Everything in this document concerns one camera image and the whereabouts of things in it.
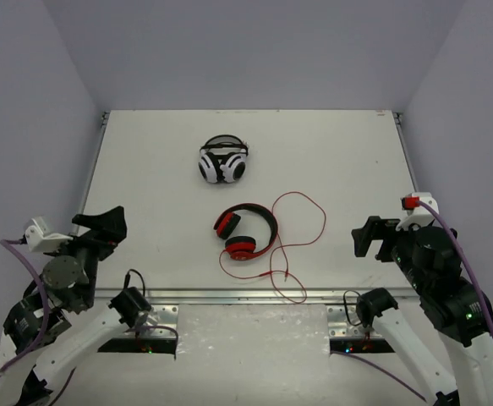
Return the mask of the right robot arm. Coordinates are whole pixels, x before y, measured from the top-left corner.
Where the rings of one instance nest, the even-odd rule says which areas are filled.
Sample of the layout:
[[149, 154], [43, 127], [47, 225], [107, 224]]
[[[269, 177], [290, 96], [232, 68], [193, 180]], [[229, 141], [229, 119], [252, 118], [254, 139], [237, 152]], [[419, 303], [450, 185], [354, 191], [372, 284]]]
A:
[[406, 277], [452, 368], [428, 350], [385, 288], [358, 297], [361, 326], [389, 343], [427, 404], [493, 405], [493, 312], [488, 298], [462, 275], [463, 260], [452, 243], [456, 234], [431, 225], [403, 231], [395, 219], [372, 216], [351, 235], [357, 257], [366, 256], [372, 241], [381, 242], [375, 258], [396, 264]]

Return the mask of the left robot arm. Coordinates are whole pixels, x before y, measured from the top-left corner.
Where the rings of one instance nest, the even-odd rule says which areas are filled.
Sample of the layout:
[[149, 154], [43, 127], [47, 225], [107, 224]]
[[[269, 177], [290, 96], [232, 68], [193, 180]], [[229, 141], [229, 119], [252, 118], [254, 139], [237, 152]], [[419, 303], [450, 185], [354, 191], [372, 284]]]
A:
[[0, 337], [0, 405], [50, 405], [58, 387], [99, 347], [120, 333], [137, 331], [152, 307], [136, 287], [126, 287], [81, 332], [59, 342], [71, 323], [95, 303], [100, 262], [127, 237], [125, 211], [77, 214], [81, 235], [54, 233], [40, 217], [20, 239], [0, 244], [32, 277], [23, 298], [9, 311]]

